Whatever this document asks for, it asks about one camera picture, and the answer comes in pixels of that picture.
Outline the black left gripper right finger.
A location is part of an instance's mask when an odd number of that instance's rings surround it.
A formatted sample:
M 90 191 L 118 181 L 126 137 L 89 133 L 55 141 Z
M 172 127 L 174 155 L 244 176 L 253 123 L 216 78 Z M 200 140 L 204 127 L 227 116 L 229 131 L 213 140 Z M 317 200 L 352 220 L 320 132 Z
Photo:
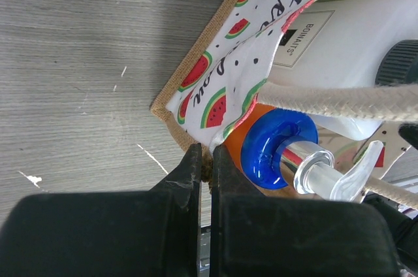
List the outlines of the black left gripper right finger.
M 399 276 L 384 219 L 367 204 L 267 197 L 213 153 L 212 276 Z

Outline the orange bottle blue pump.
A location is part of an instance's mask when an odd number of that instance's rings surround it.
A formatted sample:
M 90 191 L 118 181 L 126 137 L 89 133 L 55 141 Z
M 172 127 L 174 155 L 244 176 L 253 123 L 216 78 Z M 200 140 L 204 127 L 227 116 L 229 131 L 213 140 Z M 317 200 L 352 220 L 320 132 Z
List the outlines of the orange bottle blue pump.
M 255 104 L 225 140 L 234 164 L 256 186 L 281 189 L 329 201 L 351 202 L 363 190 L 384 147 L 372 141 L 346 173 L 334 167 L 334 154 L 319 145 L 313 120 L 301 112 Z

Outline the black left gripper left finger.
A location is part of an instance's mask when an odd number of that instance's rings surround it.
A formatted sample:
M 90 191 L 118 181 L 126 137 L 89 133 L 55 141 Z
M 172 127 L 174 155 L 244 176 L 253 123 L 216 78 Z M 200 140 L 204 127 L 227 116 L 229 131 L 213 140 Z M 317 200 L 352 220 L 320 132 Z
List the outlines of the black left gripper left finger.
M 148 191 L 21 199 L 1 228 L 2 276 L 197 276 L 202 148 Z

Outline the white square bottle black cap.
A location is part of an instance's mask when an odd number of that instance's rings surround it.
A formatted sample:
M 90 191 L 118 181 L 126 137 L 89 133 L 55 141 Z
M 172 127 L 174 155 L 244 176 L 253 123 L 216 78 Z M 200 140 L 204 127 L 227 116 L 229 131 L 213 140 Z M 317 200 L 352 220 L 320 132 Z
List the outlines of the white square bottle black cap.
M 417 83 L 417 0 L 313 3 L 282 37 L 268 81 L 305 88 Z

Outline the watermelon print canvas bag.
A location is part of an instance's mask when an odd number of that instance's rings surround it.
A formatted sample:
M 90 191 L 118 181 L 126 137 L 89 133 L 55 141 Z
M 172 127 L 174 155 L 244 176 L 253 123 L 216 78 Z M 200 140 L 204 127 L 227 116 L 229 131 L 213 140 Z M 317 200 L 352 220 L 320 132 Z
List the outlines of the watermelon print canvas bag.
M 373 173 L 400 157 L 400 141 L 389 141 L 398 125 L 417 123 L 417 83 L 305 88 L 268 81 L 282 37 L 316 2 L 328 1 L 224 0 L 151 110 L 182 148 L 200 142 L 209 152 L 225 145 L 257 103 L 301 112 L 313 120 L 319 145 L 334 154 L 334 167 L 342 173 L 363 157 L 372 141 L 381 141 L 384 147 L 362 191 L 416 207 L 415 194 Z

